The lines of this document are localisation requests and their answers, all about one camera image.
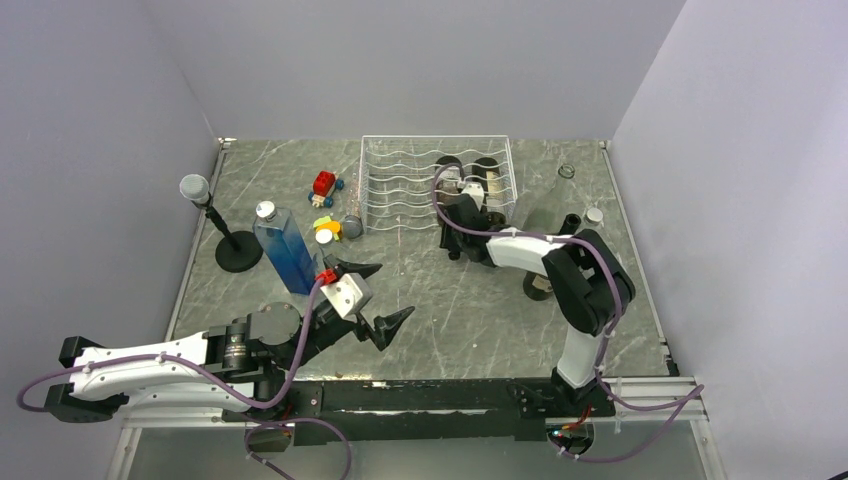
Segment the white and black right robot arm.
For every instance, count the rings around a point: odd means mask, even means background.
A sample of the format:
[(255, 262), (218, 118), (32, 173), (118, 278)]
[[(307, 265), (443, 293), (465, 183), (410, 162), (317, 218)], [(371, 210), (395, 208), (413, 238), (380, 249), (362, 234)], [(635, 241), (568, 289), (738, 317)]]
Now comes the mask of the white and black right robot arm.
[(490, 267), (515, 268), (548, 279), (568, 322), (563, 354), (555, 367), (554, 407), (576, 415), (591, 399), (603, 347), (636, 289), (599, 232), (548, 235), (493, 226), (468, 194), (436, 208), (444, 223), (443, 247)]

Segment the dark green wine bottle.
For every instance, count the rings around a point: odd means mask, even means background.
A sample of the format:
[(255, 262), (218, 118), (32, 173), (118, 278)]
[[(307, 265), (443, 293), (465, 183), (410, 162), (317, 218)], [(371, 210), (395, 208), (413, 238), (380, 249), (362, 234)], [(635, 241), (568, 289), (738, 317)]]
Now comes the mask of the dark green wine bottle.
[(477, 159), (472, 168), (472, 179), (484, 189), (483, 212), (492, 225), (504, 225), (506, 216), (506, 189), (499, 163), (491, 157)]
[(461, 180), (461, 162), (454, 156), (442, 156), (436, 161), (436, 169), (449, 165), (436, 180), (436, 197), (439, 204), (445, 204), (460, 194), (458, 182)]

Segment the blue square water bottle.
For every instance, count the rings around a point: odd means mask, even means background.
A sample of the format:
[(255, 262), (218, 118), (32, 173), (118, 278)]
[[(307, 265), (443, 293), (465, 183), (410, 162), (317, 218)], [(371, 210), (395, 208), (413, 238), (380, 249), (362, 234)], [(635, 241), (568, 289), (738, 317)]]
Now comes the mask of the blue square water bottle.
[(316, 264), (294, 214), (271, 201), (257, 204), (253, 233), (286, 289), (308, 296), (315, 284)]

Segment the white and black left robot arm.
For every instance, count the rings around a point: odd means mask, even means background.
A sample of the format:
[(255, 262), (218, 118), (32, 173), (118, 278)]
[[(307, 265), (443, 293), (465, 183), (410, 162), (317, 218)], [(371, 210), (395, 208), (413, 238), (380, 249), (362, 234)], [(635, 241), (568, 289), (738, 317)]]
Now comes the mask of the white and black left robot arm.
[(414, 312), (409, 306), (368, 321), (373, 297), (366, 280), (378, 264), (331, 257), (307, 295), (308, 311), (269, 304), (184, 338), (107, 348), (84, 337), (65, 339), (59, 361), (67, 380), (48, 388), (41, 411), (66, 423), (108, 421), (125, 409), (217, 408), (239, 417), (275, 420), (292, 406), (298, 369), (347, 335), (380, 350)]

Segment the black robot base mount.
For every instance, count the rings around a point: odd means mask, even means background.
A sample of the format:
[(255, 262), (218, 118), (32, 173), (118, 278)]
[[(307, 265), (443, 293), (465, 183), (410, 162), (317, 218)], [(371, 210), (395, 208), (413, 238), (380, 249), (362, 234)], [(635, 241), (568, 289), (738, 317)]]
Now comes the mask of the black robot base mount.
[(543, 441), (547, 429), (582, 415), (616, 413), (595, 381), (577, 391), (549, 377), (297, 381), (260, 420), (324, 420), (350, 441), (511, 437)]

